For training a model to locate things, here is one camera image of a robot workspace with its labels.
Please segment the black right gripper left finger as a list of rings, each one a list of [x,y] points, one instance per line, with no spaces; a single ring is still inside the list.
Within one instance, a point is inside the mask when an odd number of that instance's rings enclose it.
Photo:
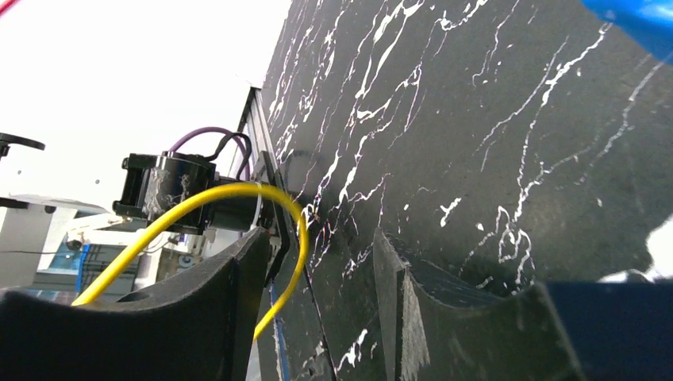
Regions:
[[[243,380],[271,253],[265,229],[116,302],[1,296],[4,380]]]

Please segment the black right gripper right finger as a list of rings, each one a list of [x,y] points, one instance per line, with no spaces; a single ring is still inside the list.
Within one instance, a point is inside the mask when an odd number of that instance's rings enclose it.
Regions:
[[[499,298],[377,229],[389,380],[669,380],[670,283],[537,283]]]

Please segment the blue plastic bin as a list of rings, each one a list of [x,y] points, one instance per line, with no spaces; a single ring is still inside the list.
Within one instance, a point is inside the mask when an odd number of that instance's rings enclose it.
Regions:
[[[672,0],[584,0],[582,4],[655,58],[672,65]]]

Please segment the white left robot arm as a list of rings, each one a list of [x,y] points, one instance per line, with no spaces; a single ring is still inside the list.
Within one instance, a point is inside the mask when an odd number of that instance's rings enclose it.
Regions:
[[[162,152],[158,156],[132,153],[122,162],[127,171],[114,213],[152,224],[188,198],[210,188],[237,183],[220,176],[216,165],[199,155]],[[246,232],[254,225],[270,229],[275,211],[257,196],[225,198],[200,206],[166,228],[171,233],[202,235],[207,229]]]

